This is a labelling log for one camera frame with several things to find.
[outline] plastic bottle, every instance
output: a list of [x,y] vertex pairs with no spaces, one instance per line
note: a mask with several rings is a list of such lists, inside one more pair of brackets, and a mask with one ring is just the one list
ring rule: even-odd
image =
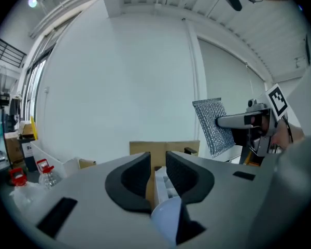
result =
[[42,173],[39,177],[39,184],[51,189],[61,181],[61,177],[53,170],[54,166],[49,166],[46,159],[37,161],[39,170]]
[[22,168],[13,169],[9,173],[12,183],[15,185],[10,196],[12,196],[17,208],[22,213],[25,213],[31,203],[37,199],[41,199],[47,190],[38,183],[28,182]]

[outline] silver foil sheet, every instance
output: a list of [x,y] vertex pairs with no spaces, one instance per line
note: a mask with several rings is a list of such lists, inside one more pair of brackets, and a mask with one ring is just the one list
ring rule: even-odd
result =
[[221,98],[194,101],[199,121],[203,128],[211,157],[214,158],[235,145],[232,130],[216,125],[216,119],[225,116]]

